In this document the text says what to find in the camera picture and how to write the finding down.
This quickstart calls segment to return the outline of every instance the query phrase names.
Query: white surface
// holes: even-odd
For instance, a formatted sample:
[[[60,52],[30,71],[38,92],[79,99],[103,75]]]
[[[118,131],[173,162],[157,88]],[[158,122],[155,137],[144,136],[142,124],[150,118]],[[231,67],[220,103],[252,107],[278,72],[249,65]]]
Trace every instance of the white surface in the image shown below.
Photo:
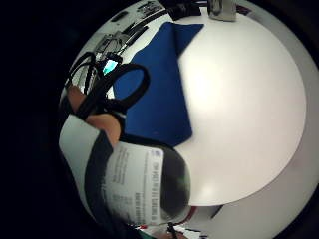
[[[242,199],[297,149],[306,114],[300,73],[278,39],[247,17],[225,23],[202,11],[177,23],[205,25],[179,59],[193,136],[176,150],[190,168],[190,204]]]
[[[274,181],[249,197],[224,205],[213,220],[201,223],[199,229],[208,231],[209,238],[214,239],[273,238],[298,215],[318,184],[319,74],[306,49],[281,22],[247,1],[237,0],[236,2],[255,11],[258,14],[258,20],[280,39],[293,56],[306,90],[306,127],[292,160]],[[165,20],[171,21],[166,15],[149,24],[152,28],[140,36],[129,48],[130,52],[127,51],[127,61],[135,51],[148,43],[153,32]]]

